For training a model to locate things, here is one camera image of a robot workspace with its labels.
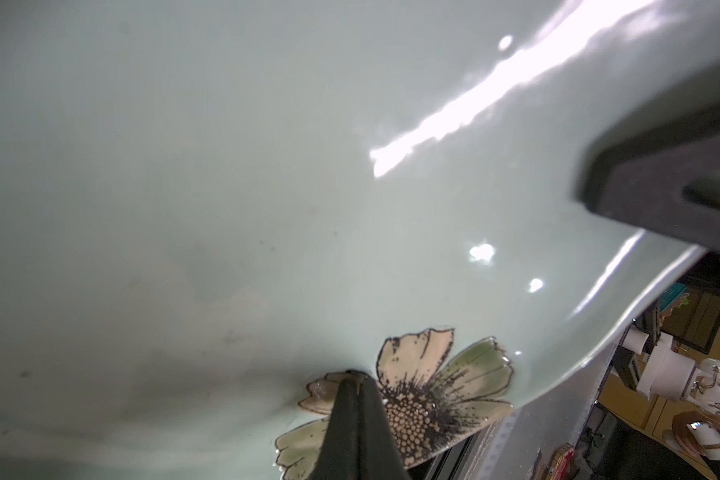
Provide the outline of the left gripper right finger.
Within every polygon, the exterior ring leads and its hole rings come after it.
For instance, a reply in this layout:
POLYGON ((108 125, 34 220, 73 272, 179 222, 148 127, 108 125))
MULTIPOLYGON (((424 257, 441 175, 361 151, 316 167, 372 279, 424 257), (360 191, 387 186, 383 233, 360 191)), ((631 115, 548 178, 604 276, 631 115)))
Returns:
POLYGON ((593 141, 575 195, 596 216, 720 253, 720 62, 593 141))

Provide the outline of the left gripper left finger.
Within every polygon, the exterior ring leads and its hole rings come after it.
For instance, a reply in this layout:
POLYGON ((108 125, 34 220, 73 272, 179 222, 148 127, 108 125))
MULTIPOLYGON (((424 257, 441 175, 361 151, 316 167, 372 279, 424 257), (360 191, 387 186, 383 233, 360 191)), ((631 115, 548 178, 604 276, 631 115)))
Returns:
POLYGON ((349 371, 339 383, 314 480, 409 480, 376 381, 349 371))

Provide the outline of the green floral ceramic plate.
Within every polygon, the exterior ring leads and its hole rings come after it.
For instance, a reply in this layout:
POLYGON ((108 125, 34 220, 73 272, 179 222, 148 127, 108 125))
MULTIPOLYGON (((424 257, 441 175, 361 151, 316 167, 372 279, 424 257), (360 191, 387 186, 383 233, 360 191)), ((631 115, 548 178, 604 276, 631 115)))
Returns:
POLYGON ((0 479, 283 479, 332 372, 442 449, 701 255, 590 213, 720 1, 0 1, 0 479))

